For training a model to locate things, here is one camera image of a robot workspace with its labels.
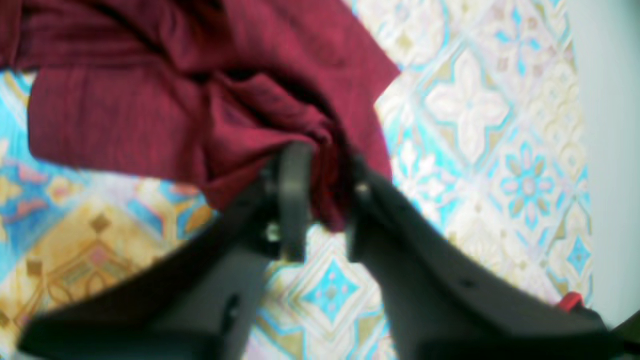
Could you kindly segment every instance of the floral tile pattern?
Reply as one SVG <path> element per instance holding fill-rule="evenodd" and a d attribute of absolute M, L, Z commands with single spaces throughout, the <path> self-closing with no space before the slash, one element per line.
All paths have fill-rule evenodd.
<path fill-rule="evenodd" d="M 376 104 L 394 184 L 513 286 L 589 304 L 597 254 L 564 0 L 344 1 L 403 71 Z M 35 76 L 0 72 L 0 358 L 34 314 L 116 285 L 215 215 L 190 186 L 32 158 Z M 305 264 L 268 268 L 244 357 L 396 358 L 380 288 L 344 235 L 315 225 L 307 243 Z"/>

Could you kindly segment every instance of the screw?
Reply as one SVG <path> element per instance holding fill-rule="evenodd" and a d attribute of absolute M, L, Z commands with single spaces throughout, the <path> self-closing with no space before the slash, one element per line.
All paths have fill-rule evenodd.
<path fill-rule="evenodd" d="M 356 185 L 356 192 L 365 194 L 369 192 L 369 185 L 366 183 L 359 183 Z"/>
<path fill-rule="evenodd" d="M 222 333 L 228 334 L 240 315 L 240 297 L 235 294 L 229 298 L 222 318 Z"/>
<path fill-rule="evenodd" d="M 280 242 L 280 225 L 277 222 L 270 222 L 267 225 L 267 241 L 270 243 Z"/>

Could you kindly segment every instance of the black bracket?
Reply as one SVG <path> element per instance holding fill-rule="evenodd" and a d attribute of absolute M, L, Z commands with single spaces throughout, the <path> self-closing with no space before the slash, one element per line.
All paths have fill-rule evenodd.
<path fill-rule="evenodd" d="M 237 359 L 272 259 L 303 261 L 312 151 L 290 144 L 213 224 L 102 295 L 35 318 L 21 354 L 40 359 Z M 529 297 L 448 244 L 392 184 L 353 160 L 352 261 L 381 286 L 402 359 L 609 359 L 601 322 Z"/>

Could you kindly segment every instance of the hole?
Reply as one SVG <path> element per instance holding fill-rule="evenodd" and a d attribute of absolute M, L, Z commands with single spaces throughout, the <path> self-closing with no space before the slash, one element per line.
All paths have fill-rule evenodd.
<path fill-rule="evenodd" d="M 229 298 L 225 306 L 225 314 L 222 318 L 222 333 L 226 334 L 233 328 L 240 315 L 240 296 L 235 294 Z"/>
<path fill-rule="evenodd" d="M 467 289 L 472 289 L 476 287 L 476 284 L 469 279 L 462 279 L 460 281 L 460 285 L 462 285 L 463 288 L 467 288 Z"/>

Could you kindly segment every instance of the red fabric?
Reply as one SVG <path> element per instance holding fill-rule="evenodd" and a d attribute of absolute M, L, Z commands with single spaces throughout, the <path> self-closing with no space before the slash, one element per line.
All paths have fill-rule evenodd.
<path fill-rule="evenodd" d="M 398 70 L 340 0 L 0 0 L 0 67 L 40 68 L 34 156 L 193 183 L 217 208 L 296 140 L 334 229 L 351 151 L 391 175 L 373 104 Z"/>
<path fill-rule="evenodd" d="M 582 295 L 574 292 L 566 294 L 558 305 L 556 305 L 558 309 L 566 311 L 567 313 L 570 313 L 577 306 L 584 307 L 584 301 Z"/>

